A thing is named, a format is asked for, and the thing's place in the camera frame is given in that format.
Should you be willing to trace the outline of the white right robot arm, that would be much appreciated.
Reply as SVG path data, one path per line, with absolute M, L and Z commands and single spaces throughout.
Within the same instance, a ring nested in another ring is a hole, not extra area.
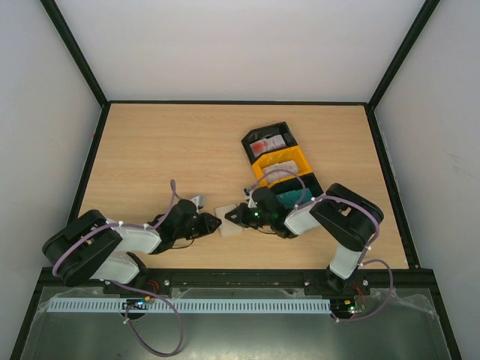
M 329 263 L 328 288 L 337 294 L 353 285 L 353 273 L 380 234 L 382 210 L 357 193 L 334 183 L 307 202 L 287 208 L 269 187 L 251 190 L 247 202 L 228 211 L 224 218 L 242 228 L 269 227 L 283 239 L 292 239 L 322 227 L 338 243 Z

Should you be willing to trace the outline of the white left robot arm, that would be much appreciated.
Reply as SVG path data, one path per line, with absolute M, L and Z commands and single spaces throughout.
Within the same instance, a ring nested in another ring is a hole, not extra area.
M 129 284 L 145 271 L 138 253 L 160 254 L 178 240 L 209 236 L 221 226 L 220 218 L 200 212 L 201 200 L 180 199 L 166 214 L 141 225 L 115 222 L 92 209 L 49 238 L 42 253 L 52 274 L 68 287 L 90 280 Z

